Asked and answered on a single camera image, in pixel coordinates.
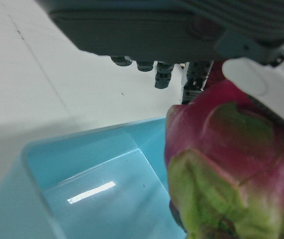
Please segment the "white table surface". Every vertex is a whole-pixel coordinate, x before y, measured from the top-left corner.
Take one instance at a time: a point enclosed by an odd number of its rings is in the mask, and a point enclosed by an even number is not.
[[[182,71],[164,90],[154,77],[78,50],[33,0],[0,0],[0,181],[28,142],[164,116]]]

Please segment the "dragon fruit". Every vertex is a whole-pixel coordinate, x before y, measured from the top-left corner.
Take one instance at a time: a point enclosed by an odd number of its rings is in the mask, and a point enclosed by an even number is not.
[[[165,164],[187,239],[284,239],[284,126],[230,81],[170,108]]]

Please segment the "blue plastic bin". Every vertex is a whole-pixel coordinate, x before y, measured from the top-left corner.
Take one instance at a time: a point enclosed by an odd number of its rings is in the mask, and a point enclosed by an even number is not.
[[[165,119],[31,143],[0,184],[0,239],[183,239]]]

